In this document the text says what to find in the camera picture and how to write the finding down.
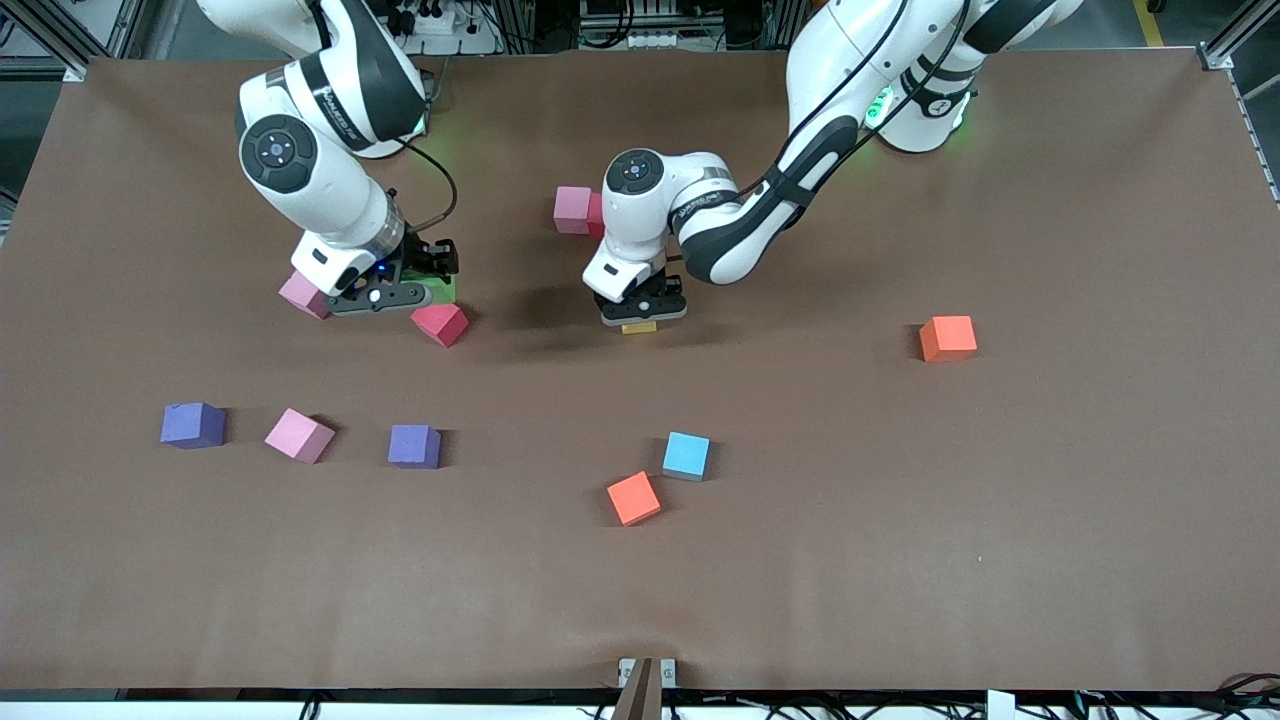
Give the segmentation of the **pink foam cube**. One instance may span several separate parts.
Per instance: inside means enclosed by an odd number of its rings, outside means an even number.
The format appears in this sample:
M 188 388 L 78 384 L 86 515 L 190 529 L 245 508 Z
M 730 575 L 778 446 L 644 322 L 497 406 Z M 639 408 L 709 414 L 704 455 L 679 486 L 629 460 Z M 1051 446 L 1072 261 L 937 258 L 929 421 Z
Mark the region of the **pink foam cube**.
M 288 407 L 265 437 L 265 443 L 298 462 L 315 464 L 337 432 L 316 419 Z
M 562 234 L 588 234 L 593 190 L 581 186 L 558 186 L 553 222 Z
M 280 286 L 278 295 L 308 316 L 320 320 L 330 316 L 329 297 L 297 270 Z

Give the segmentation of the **purple foam cube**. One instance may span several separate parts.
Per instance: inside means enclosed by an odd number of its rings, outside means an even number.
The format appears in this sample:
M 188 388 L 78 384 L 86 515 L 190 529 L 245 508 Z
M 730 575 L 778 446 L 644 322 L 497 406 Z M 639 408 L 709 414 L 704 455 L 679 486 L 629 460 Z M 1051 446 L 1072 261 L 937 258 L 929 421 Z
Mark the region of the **purple foam cube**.
M 440 466 L 442 433 L 425 424 L 396 424 L 390 429 L 387 461 L 399 469 Z
M 211 448 L 224 445 L 227 411 L 205 402 L 164 407 L 160 442 L 175 448 Z

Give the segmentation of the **brown paper table cover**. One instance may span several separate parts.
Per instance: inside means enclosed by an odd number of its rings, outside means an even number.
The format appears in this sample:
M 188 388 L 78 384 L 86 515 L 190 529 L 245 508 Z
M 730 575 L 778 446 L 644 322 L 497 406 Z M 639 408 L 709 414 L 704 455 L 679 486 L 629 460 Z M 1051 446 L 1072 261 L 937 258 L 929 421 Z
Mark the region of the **brown paper table cover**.
M 260 61 L 61 90 L 0 249 L 0 687 L 1213 689 L 1280 673 L 1280 208 L 1189 50 L 993 56 L 745 281 L 605 329 L 559 184 L 786 136 L 780 54 L 452 61 L 470 327 L 320 322 L 242 176 Z M 977 352 L 924 363 L 932 316 Z M 166 405 L 225 442 L 160 442 Z M 292 407 L 315 464 L 264 441 Z M 387 461 L 396 424 L 440 466 Z M 703 482 L 668 434 L 710 441 Z M 632 527 L 608 486 L 662 510 Z

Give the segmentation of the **orange foam cube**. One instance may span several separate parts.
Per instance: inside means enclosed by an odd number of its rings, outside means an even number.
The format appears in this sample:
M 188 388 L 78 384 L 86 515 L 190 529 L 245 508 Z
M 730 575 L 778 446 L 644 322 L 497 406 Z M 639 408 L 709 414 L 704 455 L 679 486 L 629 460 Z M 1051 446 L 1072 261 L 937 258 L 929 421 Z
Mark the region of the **orange foam cube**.
M 637 471 L 608 486 L 607 493 L 616 516 L 623 527 L 632 527 L 662 510 L 652 479 L 646 471 Z
M 924 363 L 959 363 L 978 350 L 975 327 L 968 315 L 932 316 L 918 336 Z

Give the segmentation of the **white power strip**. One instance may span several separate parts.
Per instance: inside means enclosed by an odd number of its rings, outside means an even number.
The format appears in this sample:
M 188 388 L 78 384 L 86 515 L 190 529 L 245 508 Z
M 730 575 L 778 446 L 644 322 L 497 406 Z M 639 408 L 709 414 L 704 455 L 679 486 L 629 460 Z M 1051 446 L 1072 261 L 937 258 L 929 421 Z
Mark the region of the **white power strip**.
M 408 55 L 472 56 L 506 49 L 497 14 L 483 0 L 369 0 Z

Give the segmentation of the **metal equipment rack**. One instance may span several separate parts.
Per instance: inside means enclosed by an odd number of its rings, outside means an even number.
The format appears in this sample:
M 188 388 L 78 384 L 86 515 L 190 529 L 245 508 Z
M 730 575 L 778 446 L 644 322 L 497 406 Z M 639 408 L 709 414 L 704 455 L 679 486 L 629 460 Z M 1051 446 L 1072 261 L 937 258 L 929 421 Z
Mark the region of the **metal equipment rack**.
M 576 0 L 577 44 L 590 50 L 677 47 L 701 18 L 682 0 Z

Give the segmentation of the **aluminium frame post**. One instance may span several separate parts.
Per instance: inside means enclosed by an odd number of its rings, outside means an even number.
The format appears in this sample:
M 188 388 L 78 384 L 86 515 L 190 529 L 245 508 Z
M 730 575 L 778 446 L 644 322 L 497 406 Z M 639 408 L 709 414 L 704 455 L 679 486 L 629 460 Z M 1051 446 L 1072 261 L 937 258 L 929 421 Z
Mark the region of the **aluminium frame post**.
M 1208 41 L 1197 45 L 1203 70 L 1226 70 L 1234 67 L 1231 54 L 1252 38 L 1280 12 L 1280 0 L 1244 0 L 1228 23 Z
M 0 13 L 49 58 L 41 64 L 37 56 L 0 54 L 3 68 L 49 76 L 58 64 L 64 81 L 79 82 L 93 60 L 143 55 L 146 24 L 164 4 L 165 0 L 0 0 Z

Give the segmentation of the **metal table edge bracket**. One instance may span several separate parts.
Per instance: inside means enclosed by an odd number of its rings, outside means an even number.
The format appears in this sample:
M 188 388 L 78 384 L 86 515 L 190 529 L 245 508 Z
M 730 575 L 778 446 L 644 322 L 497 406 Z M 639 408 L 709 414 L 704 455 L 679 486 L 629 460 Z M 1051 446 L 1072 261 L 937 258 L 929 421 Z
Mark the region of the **metal table edge bracket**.
M 621 659 L 621 692 L 609 720 L 664 720 L 676 680 L 675 659 Z

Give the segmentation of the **blue foam cube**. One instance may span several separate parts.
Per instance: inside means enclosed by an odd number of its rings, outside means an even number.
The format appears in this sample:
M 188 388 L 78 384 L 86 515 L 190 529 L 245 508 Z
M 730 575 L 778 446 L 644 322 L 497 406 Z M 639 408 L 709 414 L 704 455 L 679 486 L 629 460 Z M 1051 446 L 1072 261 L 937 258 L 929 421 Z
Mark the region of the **blue foam cube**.
M 672 430 L 666 442 L 662 471 L 681 480 L 703 482 L 710 455 L 710 441 Z

